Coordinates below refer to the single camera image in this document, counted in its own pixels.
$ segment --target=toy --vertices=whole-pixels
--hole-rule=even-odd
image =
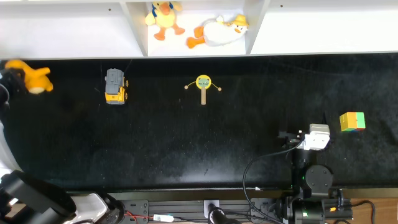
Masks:
[[[197,87],[200,89],[201,92],[201,104],[206,105],[206,90],[210,88],[211,85],[214,85],[214,83],[211,82],[211,79],[207,75],[200,75],[196,81],[189,83],[188,85],[184,86],[184,88],[187,90],[188,87],[192,84],[196,83]],[[218,91],[221,91],[220,87],[217,87],[214,85]]]
[[[341,131],[359,131],[365,129],[363,112],[347,112],[340,116]]]
[[[248,31],[248,27],[246,17],[242,14],[239,14],[231,23],[224,22],[223,17],[219,16],[216,20],[207,20],[203,26],[195,28],[196,39],[189,37],[187,46],[192,49],[196,45],[204,43],[210,47],[230,44],[243,37]]]
[[[126,88],[129,81],[119,69],[108,69],[105,77],[105,99],[111,105],[122,105],[127,100]]]
[[[165,39],[166,29],[173,28],[176,35],[183,34],[185,29],[175,23],[174,10],[181,11],[182,6],[178,2],[152,2],[152,11],[145,18],[145,23],[151,26],[156,23],[160,27],[159,33],[154,37],[158,40]]]
[[[50,73],[49,68],[33,69],[21,60],[10,60],[6,63],[5,68],[21,69],[24,71],[24,82],[29,93],[39,94],[44,92],[44,90],[53,90],[53,85],[46,76]]]

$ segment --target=duck's orange beak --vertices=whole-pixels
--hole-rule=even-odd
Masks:
[[[165,2],[163,4],[160,5],[159,7],[160,11],[162,12],[163,15],[169,15],[170,14],[170,6],[168,4],[168,2]]]

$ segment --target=metal bracket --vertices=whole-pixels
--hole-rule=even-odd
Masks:
[[[133,215],[149,216],[149,202],[148,200],[120,200],[123,203],[124,209],[131,212]],[[137,218],[137,222],[133,217],[125,216],[120,224],[148,224],[147,218]]]
[[[252,198],[251,202],[258,208],[261,212],[264,212],[265,214],[268,214],[272,218],[276,218],[275,212],[268,212],[268,209],[276,202],[275,199],[273,198]],[[251,208],[250,209],[250,215],[255,216],[255,217],[260,217],[264,218],[263,215],[255,211],[255,209]],[[251,221],[253,223],[264,223],[263,220],[257,219],[257,218],[251,218]]]
[[[209,205],[210,204],[213,204],[216,207],[220,207],[219,200],[204,200],[203,201],[203,213],[205,215],[205,218],[209,217]]]

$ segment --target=wooden floor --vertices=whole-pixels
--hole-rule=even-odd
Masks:
[[[375,223],[377,224],[390,224],[398,223],[398,198],[356,198],[351,199],[352,204],[359,203],[363,200],[370,200],[376,207]],[[354,220],[347,220],[351,224],[371,224],[372,207],[370,204],[365,203],[358,207],[353,207]]]

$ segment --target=orange plush toy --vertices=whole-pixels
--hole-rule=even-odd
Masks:
[[[49,68],[30,68],[21,60],[10,60],[6,63],[6,68],[21,69],[25,73],[25,86],[29,93],[39,94],[46,91],[52,91],[53,85],[46,75],[50,73]]]

